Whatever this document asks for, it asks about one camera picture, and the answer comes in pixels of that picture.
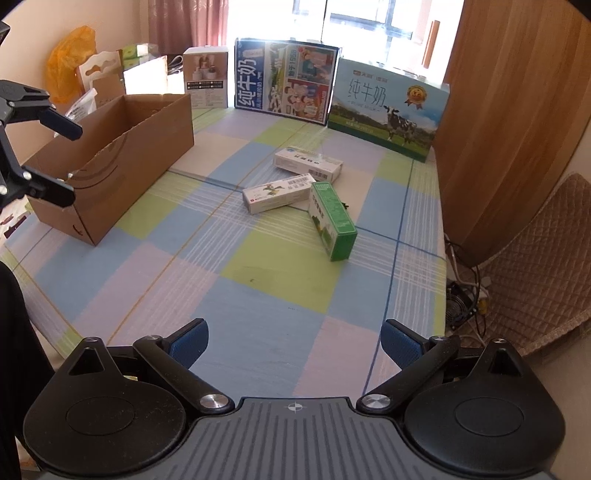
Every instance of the open cardboard box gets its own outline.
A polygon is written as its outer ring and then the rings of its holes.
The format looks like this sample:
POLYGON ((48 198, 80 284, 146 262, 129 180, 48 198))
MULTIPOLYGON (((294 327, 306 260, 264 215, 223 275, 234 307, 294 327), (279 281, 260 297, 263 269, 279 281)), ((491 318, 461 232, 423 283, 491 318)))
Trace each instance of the open cardboard box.
POLYGON ((193 146, 191 100, 189 95, 124 95, 80 124, 79 140, 58 136, 25 163, 72 185, 74 205, 61 209, 29 200, 40 221, 97 245, 193 146))

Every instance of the plastic bag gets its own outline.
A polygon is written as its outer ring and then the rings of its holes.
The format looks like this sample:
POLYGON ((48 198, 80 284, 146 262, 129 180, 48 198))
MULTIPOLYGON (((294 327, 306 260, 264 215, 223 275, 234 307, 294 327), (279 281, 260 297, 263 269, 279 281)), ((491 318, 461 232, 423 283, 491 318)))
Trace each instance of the plastic bag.
POLYGON ((80 95, 76 67, 95 53, 95 31, 87 25, 70 32, 51 51, 45 82, 53 103, 69 103, 80 95))
MULTIPOLYGON (((92 112, 96 110, 96 90, 91 88, 78 98, 77 101, 70 107, 70 109, 66 112, 66 116, 75 122, 79 122, 84 117, 90 115, 92 112)), ((57 137, 59 133, 55 133, 53 138, 57 137)))

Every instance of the table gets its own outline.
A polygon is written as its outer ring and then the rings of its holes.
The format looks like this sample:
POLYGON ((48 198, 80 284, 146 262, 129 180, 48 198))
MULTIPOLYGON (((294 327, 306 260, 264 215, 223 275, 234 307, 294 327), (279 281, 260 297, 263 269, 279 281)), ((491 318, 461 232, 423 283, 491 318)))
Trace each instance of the table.
POLYGON ((233 108, 193 112, 195 146, 92 247, 31 215, 0 249, 32 321, 62 354, 84 336, 126 345, 194 317, 210 327, 192 370, 242 395, 350 396, 397 371, 378 334, 395 318, 442 334, 443 228, 433 157, 420 163, 318 125, 233 108), (335 182, 359 233, 329 262, 305 211, 251 216, 245 186, 289 176, 296 145, 345 162, 335 182))

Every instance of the crosshair marking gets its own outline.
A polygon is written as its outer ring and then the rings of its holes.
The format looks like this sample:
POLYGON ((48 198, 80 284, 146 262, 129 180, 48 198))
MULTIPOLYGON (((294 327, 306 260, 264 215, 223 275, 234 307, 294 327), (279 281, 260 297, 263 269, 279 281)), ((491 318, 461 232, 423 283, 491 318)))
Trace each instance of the crosshair marking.
POLYGON ((286 408, 289 408, 293 413, 299 412, 302 408, 305 408, 302 404, 298 402, 290 403, 286 408))

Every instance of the chair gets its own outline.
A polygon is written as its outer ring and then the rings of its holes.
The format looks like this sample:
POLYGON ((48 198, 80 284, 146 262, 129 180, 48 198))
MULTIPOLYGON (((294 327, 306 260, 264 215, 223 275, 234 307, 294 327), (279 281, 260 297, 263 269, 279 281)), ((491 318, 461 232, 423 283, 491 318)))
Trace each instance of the chair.
MULTIPOLYGON (((484 341, 529 355, 591 318, 591 184, 565 179, 533 220, 481 267, 492 284, 484 341)), ((468 323, 459 335, 473 335, 468 323)), ((462 346, 479 346, 463 338, 462 346)))

